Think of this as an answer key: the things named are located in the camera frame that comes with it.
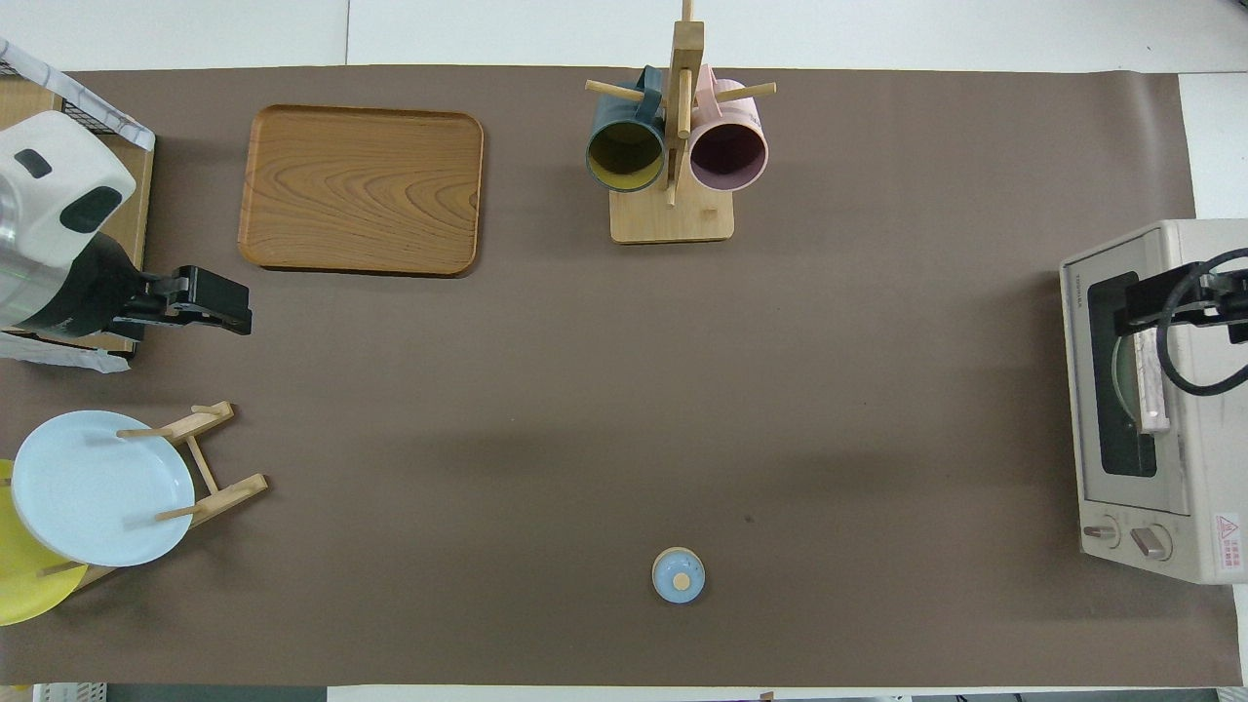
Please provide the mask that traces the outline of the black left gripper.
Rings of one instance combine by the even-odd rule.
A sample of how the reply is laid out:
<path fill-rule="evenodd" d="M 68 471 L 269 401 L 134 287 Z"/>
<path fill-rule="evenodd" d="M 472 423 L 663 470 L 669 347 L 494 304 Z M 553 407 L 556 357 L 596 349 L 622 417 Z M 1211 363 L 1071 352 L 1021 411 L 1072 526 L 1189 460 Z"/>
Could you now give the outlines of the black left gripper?
<path fill-rule="evenodd" d="M 177 309 L 180 302 L 196 310 Z M 207 269 L 186 265 L 168 277 L 144 274 L 139 292 L 125 299 L 114 315 L 112 334 L 117 337 L 144 337 L 146 326 L 173 329 L 198 324 L 250 336 L 253 334 L 253 320 L 250 289 Z"/>

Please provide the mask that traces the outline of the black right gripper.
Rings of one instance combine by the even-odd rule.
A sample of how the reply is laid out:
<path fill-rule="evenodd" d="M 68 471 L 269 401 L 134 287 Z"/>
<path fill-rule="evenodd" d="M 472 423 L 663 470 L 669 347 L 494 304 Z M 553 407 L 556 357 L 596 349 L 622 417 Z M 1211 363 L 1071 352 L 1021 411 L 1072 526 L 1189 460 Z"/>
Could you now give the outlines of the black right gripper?
<path fill-rule="evenodd" d="M 1166 314 L 1164 305 L 1199 262 L 1189 262 L 1137 281 L 1126 289 L 1126 304 L 1117 310 L 1117 336 L 1157 329 L 1167 317 L 1171 325 L 1191 324 L 1203 317 L 1207 326 L 1226 326 L 1231 345 L 1247 342 L 1247 270 L 1212 272 L 1191 284 Z"/>

